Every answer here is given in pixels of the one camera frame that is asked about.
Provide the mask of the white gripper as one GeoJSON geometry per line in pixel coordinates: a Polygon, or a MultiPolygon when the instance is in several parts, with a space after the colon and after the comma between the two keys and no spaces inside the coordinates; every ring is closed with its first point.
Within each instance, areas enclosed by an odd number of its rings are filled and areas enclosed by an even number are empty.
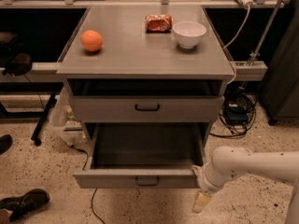
{"type": "Polygon", "coordinates": [[[211,201],[209,193],[216,193],[231,180],[227,174],[221,174],[212,162],[204,164],[202,167],[193,165],[192,170],[197,176],[197,183],[201,190],[199,191],[193,205],[192,211],[196,214],[201,213],[211,201]]]}

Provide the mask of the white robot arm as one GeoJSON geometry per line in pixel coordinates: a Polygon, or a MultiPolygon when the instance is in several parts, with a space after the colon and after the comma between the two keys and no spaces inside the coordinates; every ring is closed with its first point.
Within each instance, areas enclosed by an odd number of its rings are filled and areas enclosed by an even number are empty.
{"type": "Polygon", "coordinates": [[[299,224],[299,152],[252,152],[243,147],[218,147],[211,161],[192,167],[200,194],[200,211],[212,193],[245,174],[258,175],[292,186],[285,224],[299,224]]]}

